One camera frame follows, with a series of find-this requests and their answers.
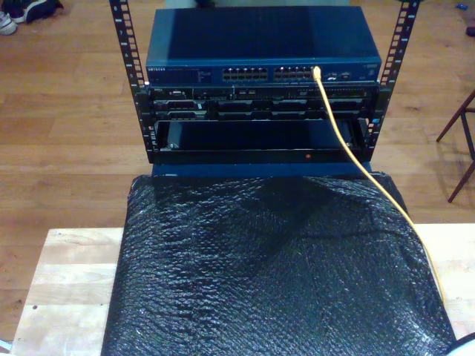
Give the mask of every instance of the light wood tabletop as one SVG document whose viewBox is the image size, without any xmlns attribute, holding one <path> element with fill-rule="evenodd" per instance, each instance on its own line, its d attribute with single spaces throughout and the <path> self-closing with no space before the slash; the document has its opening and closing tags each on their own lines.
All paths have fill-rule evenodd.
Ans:
<svg viewBox="0 0 475 356">
<path fill-rule="evenodd" d="M 475 332 L 475 224 L 417 228 L 439 272 L 457 338 Z M 121 239 L 121 228 L 49 231 L 13 354 L 100 354 Z"/>
</svg>

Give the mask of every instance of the sneaker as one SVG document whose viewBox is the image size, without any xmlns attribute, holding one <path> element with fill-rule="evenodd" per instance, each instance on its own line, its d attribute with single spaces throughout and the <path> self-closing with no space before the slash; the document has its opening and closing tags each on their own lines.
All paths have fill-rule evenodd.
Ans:
<svg viewBox="0 0 475 356">
<path fill-rule="evenodd" d="M 61 7 L 59 0 L 4 0 L 1 9 L 19 24 L 52 16 L 56 8 Z"/>
<path fill-rule="evenodd" d="M 0 11 L 0 35 L 11 35 L 16 31 L 16 23 L 4 12 Z"/>
<path fill-rule="evenodd" d="M 10 18 L 16 23 L 20 24 L 24 21 L 24 11 L 22 9 L 21 1 L 4 0 L 1 4 L 1 10 L 8 14 Z"/>
</svg>

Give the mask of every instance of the wooden chair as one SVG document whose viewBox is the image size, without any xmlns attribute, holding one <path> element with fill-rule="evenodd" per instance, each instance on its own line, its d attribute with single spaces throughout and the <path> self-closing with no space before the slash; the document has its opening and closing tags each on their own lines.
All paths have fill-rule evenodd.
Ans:
<svg viewBox="0 0 475 356">
<path fill-rule="evenodd" d="M 453 191 L 450 198 L 448 198 L 448 202 L 452 202 L 456 195 L 459 193 L 460 189 L 464 186 L 464 184 L 468 181 L 472 173 L 475 171 L 475 149 L 474 149 L 474 141 L 472 140 L 472 136 L 470 135 L 470 128 L 468 127 L 467 123 L 467 116 L 466 113 L 475 113 L 475 108 L 469 108 L 469 104 L 475 99 L 475 90 L 468 96 L 468 98 L 464 101 L 462 106 L 457 110 L 457 112 L 452 116 L 452 119 L 448 122 L 447 126 L 445 126 L 442 133 L 437 138 L 437 142 L 440 142 L 442 137 L 449 131 L 452 125 L 457 121 L 460 117 L 462 119 L 463 131 L 465 132 L 465 138 L 467 139 L 468 150 L 470 151 L 470 156 L 473 160 L 468 170 L 465 172 L 462 180 L 460 180 L 459 184 Z"/>
</svg>

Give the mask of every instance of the wooden floor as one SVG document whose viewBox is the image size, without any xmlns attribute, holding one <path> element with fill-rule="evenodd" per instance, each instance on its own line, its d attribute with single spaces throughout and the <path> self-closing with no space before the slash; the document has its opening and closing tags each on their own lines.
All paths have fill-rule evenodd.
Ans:
<svg viewBox="0 0 475 356">
<path fill-rule="evenodd" d="M 123 226 L 132 179 L 151 172 L 108 1 L 71 3 L 63 16 L 0 38 L 4 340 L 14 336 L 48 229 Z M 399 3 L 353 3 L 363 5 L 385 57 Z M 160 6 L 131 0 L 143 59 Z M 451 1 L 425 1 L 373 159 L 375 170 L 393 176 L 417 223 L 475 222 L 475 177 L 446 203 L 470 162 L 461 125 L 435 143 L 475 87 L 474 58 L 459 10 Z"/>
</svg>

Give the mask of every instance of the chair leg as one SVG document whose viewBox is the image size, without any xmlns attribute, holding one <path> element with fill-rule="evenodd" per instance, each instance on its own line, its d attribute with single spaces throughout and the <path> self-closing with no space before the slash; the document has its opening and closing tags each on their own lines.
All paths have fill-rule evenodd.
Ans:
<svg viewBox="0 0 475 356">
<path fill-rule="evenodd" d="M 472 173 L 475 171 L 475 161 L 472 162 L 470 167 L 468 167 L 468 170 L 465 172 L 463 175 L 462 179 L 460 180 L 459 184 L 453 191 L 452 195 L 450 198 L 448 198 L 448 202 L 452 202 L 453 199 L 455 199 L 456 195 L 460 192 L 460 189 L 465 185 L 465 183 L 468 181 L 468 178 L 472 175 Z"/>
<path fill-rule="evenodd" d="M 459 110 L 452 116 L 452 119 L 448 122 L 447 126 L 445 126 L 442 133 L 437 137 L 437 142 L 440 142 L 442 137 L 450 130 L 452 125 L 457 121 L 457 119 L 462 115 L 462 112 L 467 109 L 467 106 L 475 99 L 475 90 L 468 96 L 468 98 L 464 101 L 464 103 L 460 106 Z"/>
</svg>

